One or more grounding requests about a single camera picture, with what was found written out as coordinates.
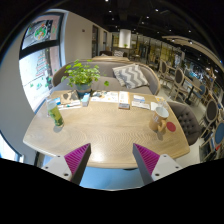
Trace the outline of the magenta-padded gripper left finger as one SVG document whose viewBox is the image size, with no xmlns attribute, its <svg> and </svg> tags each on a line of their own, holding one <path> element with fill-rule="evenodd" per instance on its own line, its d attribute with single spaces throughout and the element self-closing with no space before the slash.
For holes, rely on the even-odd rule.
<svg viewBox="0 0 224 224">
<path fill-rule="evenodd" d="M 79 185 L 91 155 L 91 144 L 85 144 L 64 156 L 51 159 L 43 170 Z"/>
</svg>

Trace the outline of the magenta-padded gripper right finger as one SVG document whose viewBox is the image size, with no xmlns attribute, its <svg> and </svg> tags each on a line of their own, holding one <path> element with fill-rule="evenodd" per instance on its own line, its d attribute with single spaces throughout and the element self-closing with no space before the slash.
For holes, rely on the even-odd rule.
<svg viewBox="0 0 224 224">
<path fill-rule="evenodd" d="M 159 155 L 139 144 L 133 144 L 133 155 L 145 185 L 182 169 L 168 154 Z"/>
</svg>

